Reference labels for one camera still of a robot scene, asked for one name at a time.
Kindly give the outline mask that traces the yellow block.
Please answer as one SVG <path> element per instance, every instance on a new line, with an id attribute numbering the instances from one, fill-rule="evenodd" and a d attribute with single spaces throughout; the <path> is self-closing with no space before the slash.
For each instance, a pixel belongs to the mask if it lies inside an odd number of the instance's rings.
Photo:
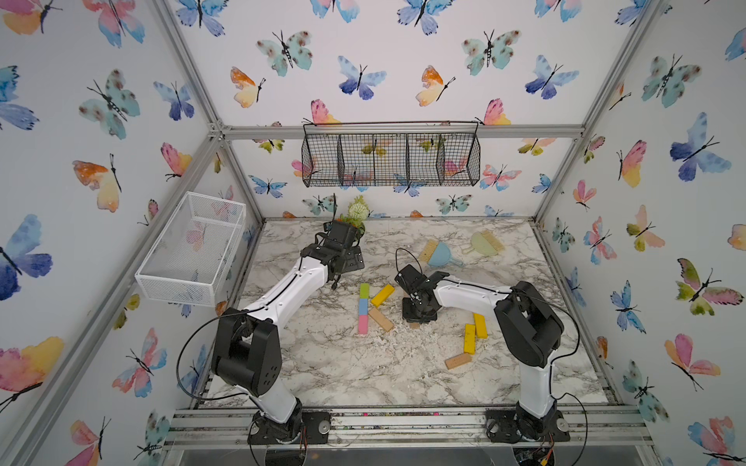
<path id="1" fill-rule="evenodd" d="M 476 353 L 476 325 L 466 324 L 464 326 L 464 353 L 475 355 Z"/>
<path id="2" fill-rule="evenodd" d="M 376 308 L 381 307 L 396 291 L 392 285 L 385 285 L 371 300 Z"/>
<path id="3" fill-rule="evenodd" d="M 480 314 L 474 314 L 473 318 L 474 318 L 476 337 L 478 339 L 487 339 L 488 328 L 487 328 L 486 318 Z"/>

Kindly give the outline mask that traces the pink block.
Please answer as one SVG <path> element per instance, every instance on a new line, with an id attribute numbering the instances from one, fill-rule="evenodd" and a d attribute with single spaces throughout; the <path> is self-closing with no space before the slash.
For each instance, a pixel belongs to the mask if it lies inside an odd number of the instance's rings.
<path id="1" fill-rule="evenodd" d="M 367 315 L 359 315 L 359 321 L 357 322 L 357 334 L 367 335 L 369 328 L 369 319 Z"/>

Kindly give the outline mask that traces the natural wood block bottom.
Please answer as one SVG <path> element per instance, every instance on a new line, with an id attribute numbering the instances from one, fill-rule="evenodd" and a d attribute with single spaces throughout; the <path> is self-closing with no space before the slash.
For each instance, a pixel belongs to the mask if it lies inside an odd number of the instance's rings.
<path id="1" fill-rule="evenodd" d="M 445 365 L 448 370 L 454 370 L 458 367 L 462 367 L 472 361 L 472 355 L 470 353 L 462 353 L 445 360 Z"/>

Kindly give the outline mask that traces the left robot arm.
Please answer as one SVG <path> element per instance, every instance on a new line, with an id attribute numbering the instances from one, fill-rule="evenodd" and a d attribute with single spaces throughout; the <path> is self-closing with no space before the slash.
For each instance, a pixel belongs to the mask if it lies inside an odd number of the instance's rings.
<path id="1" fill-rule="evenodd" d="M 211 369 L 258 407 L 254 425 L 274 443 L 296 441 L 303 431 L 302 403 L 280 380 L 280 333 L 292 316 L 327 283 L 364 267 L 355 225 L 330 221 L 299 253 L 289 272 L 248 308 L 230 308 L 218 324 Z"/>

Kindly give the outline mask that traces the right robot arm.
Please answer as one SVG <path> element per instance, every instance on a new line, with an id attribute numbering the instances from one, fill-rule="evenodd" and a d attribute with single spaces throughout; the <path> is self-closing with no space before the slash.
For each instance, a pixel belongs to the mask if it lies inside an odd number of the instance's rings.
<path id="1" fill-rule="evenodd" d="M 518 361 L 521 383 L 514 408 L 486 412 L 486 435 L 491 442 L 570 440 L 565 418 L 551 394 L 552 362 L 565 326 L 534 285 L 489 287 L 446 272 L 426 276 L 411 265 L 398 271 L 394 280 L 406 293 L 402 316 L 408 322 L 434 322 L 443 308 L 497 319 L 507 349 Z"/>

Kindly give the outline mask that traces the white potted artificial plant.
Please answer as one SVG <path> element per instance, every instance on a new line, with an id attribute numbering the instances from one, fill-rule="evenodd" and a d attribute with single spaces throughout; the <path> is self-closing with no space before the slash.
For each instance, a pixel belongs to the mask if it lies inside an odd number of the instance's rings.
<path id="1" fill-rule="evenodd" d="M 370 216 L 370 208 L 362 195 L 357 196 L 348 206 L 347 213 L 340 215 L 338 221 L 353 225 L 357 229 L 359 235 L 363 236 L 365 233 L 364 222 Z"/>

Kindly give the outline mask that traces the white mesh wall basket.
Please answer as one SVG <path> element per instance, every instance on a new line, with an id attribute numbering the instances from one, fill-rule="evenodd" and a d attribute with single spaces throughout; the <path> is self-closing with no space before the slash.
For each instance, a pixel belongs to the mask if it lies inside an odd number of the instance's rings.
<path id="1" fill-rule="evenodd" d="M 144 297 L 216 306 L 245 226 L 245 204 L 187 192 L 135 273 Z"/>

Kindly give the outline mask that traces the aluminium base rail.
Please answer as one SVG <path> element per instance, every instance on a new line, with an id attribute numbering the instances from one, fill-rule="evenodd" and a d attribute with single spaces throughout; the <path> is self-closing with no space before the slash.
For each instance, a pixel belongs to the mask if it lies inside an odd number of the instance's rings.
<path id="1" fill-rule="evenodd" d="M 541 438 L 522 436 L 506 406 L 419 408 L 311 408 L 303 414 L 311 446 L 345 448 L 650 446 L 637 409 L 565 405 L 561 419 Z M 289 448 L 277 441 L 253 409 L 178 411 L 165 440 L 173 450 Z"/>

